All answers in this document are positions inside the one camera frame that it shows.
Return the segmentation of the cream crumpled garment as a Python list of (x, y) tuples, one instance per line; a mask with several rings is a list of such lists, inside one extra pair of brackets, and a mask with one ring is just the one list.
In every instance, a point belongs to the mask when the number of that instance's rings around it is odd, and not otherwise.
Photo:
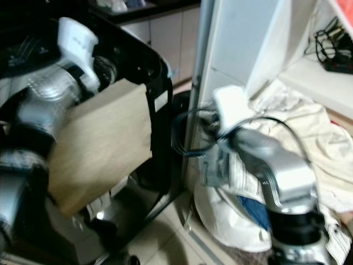
[(313, 166), (321, 203), (338, 214), (353, 212), (353, 138), (330, 120), (325, 106), (273, 81), (252, 97), (249, 108), (293, 129)]

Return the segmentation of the dark kitchen counter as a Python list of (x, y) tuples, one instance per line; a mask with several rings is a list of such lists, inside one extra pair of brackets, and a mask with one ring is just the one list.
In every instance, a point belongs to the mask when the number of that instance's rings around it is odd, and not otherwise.
[(123, 25), (196, 8), (201, 0), (88, 0), (97, 15)]

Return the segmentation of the tan brown cloth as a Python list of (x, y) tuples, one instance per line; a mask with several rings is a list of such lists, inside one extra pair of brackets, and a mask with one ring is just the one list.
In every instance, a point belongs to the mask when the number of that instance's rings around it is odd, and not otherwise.
[(146, 86), (122, 79), (69, 111), (50, 154), (49, 192), (73, 215), (151, 158)]

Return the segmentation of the red item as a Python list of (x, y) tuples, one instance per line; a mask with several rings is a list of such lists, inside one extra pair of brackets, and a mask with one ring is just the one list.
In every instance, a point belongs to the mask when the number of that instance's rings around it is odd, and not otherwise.
[(332, 123), (345, 129), (353, 138), (353, 120), (339, 116), (330, 116), (330, 120)]

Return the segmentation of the blue cloth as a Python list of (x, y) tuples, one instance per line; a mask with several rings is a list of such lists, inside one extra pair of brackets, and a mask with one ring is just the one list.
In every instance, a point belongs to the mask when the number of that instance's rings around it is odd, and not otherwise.
[(268, 210), (264, 204), (249, 197), (237, 196), (237, 198), (245, 212), (247, 212), (247, 214), (250, 216), (250, 219), (252, 219), (255, 224), (262, 227), (263, 230), (271, 230), (271, 222), (269, 220)]

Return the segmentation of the white laundry bundle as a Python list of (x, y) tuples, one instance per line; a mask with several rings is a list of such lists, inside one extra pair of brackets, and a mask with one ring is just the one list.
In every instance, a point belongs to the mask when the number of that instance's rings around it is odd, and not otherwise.
[(247, 252), (271, 249), (267, 230), (255, 224), (237, 196), (265, 205), (258, 180), (235, 154), (221, 157), (218, 164), (203, 162), (201, 177), (194, 184), (194, 202), (207, 231), (219, 243)]

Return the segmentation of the white washer label sticker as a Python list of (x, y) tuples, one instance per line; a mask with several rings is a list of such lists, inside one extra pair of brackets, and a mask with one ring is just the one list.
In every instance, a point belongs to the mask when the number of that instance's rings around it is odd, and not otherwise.
[(164, 108), (164, 106), (166, 106), (167, 103), (169, 103), (169, 91), (166, 90), (164, 92), (162, 92), (161, 94), (159, 94), (159, 96), (157, 96), (154, 101), (153, 101), (153, 105), (154, 105), (154, 112), (155, 113), (159, 113), (159, 111)]

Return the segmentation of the black top-load washing machine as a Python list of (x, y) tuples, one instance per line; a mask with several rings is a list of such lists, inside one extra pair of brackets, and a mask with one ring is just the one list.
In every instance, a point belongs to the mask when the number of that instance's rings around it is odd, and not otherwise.
[[(27, 75), (51, 66), (74, 65), (61, 61), (56, 43), (58, 20), (62, 17), (77, 20), (97, 36), (98, 43), (93, 50), (94, 71), (96, 56), (104, 56), (117, 68), (116, 82), (125, 79), (146, 86), (152, 127), (151, 158), (77, 214), (66, 215), (70, 219), (83, 220), (86, 227), (90, 221), (110, 222), (117, 236), (128, 242), (156, 217), (169, 202), (173, 190), (179, 186), (170, 149), (172, 82), (166, 63), (156, 51), (119, 26), (88, 13), (82, 7), (66, 10), (40, 8), (20, 11), (16, 15), (2, 11), (2, 106), (11, 93), (20, 91), (26, 85)], [(169, 103), (155, 113), (153, 101), (166, 90), (169, 91)], [(89, 92), (83, 85), (81, 99), (68, 109), (64, 126), (72, 108), (98, 93)]]

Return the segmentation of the white shelf cabinet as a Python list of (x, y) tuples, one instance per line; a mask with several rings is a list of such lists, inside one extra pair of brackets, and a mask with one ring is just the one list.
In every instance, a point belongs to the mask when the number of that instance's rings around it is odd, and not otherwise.
[(353, 73), (318, 61), (315, 32), (338, 20), (353, 37), (353, 0), (202, 0), (192, 108), (215, 88), (252, 97), (278, 80), (325, 106), (353, 134)]

